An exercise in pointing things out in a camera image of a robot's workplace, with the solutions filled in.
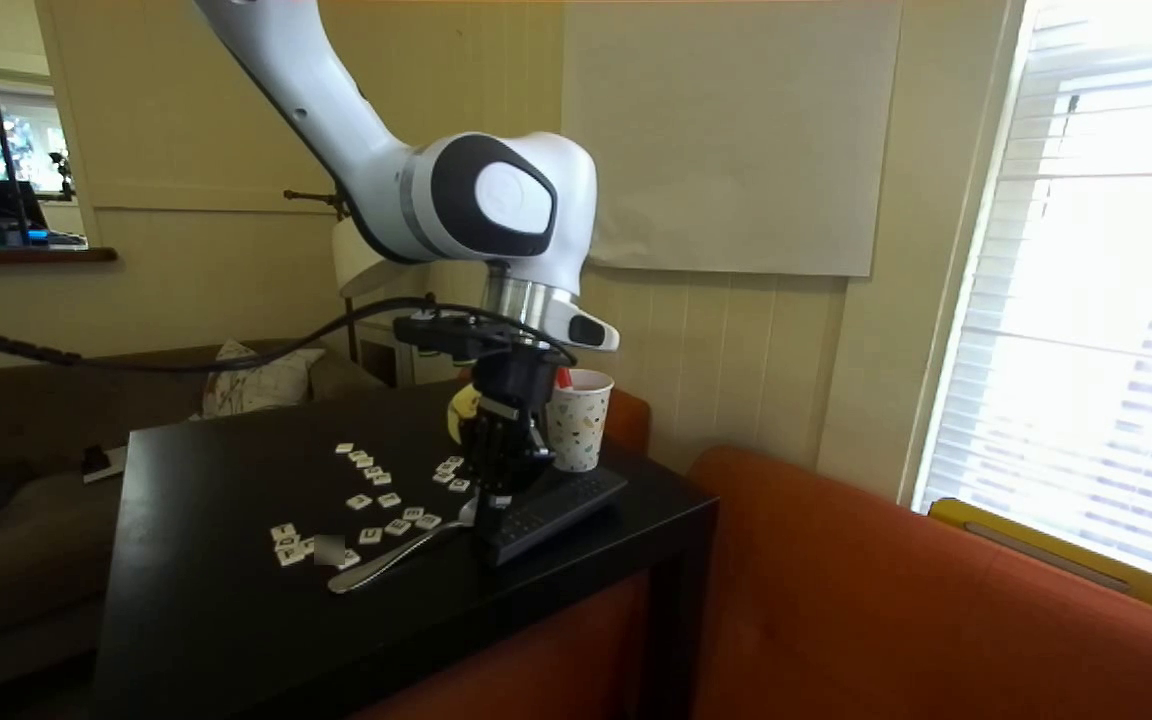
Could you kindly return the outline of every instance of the pillow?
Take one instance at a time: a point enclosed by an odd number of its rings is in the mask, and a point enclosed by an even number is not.
[[[258,355],[251,347],[230,342],[215,359]],[[293,407],[310,398],[310,369],[323,347],[302,347],[271,363],[222,372],[204,398],[204,416],[239,416],[266,407]]]
[[[119,486],[56,473],[26,486],[0,513],[0,632],[99,597]]]

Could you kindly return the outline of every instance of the black tabletop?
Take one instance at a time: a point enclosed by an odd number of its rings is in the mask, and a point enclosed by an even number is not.
[[[431,492],[454,456],[445,385],[351,407],[260,412],[131,436],[97,665],[97,717],[350,713],[709,536],[714,505],[673,473],[605,456],[628,492],[587,523],[488,568],[472,536],[441,536],[377,589],[328,597],[289,573],[268,530],[357,533],[337,446]]]

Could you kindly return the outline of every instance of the white window blinds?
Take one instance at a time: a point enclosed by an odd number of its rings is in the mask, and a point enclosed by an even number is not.
[[[1152,0],[1031,0],[915,508],[1152,573]]]

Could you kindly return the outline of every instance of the shelf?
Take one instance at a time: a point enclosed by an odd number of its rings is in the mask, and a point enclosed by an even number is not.
[[[118,264],[113,247],[77,247],[77,252],[46,252],[46,247],[0,247],[0,268],[18,264]]]

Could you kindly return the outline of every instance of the small black object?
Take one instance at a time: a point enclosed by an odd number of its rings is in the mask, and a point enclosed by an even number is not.
[[[83,447],[81,473],[103,473],[113,461],[99,446]]]
[[[431,189],[437,189],[431,209],[441,226],[477,252],[540,255],[551,241],[558,212],[549,212],[549,226],[540,231],[497,226],[477,200],[479,195],[477,189],[488,168],[515,168],[519,176],[535,182],[549,195],[549,209],[558,209],[551,182],[535,165],[530,165],[515,148],[494,135],[460,135],[431,165]]]
[[[571,523],[579,523],[583,517],[600,513],[605,505],[614,505],[626,492],[626,478],[614,473],[587,473],[587,478],[568,478],[558,480],[532,498],[525,498],[519,505],[513,505],[499,523],[485,536],[485,551],[488,565],[508,565],[525,551],[532,551],[535,544],[568,533]]]
[[[479,416],[470,431],[463,461],[479,480],[485,499],[519,498],[551,473],[543,446],[543,403],[551,393],[558,359],[535,347],[485,355],[472,363]]]
[[[508,342],[488,338],[470,318],[398,318],[394,338],[421,351],[448,351],[454,359],[477,359],[508,347]]]
[[[568,338],[571,338],[577,343],[605,343],[605,342],[608,342],[605,325],[595,325],[595,321],[587,321],[587,318],[571,318],[571,321],[568,321]]]

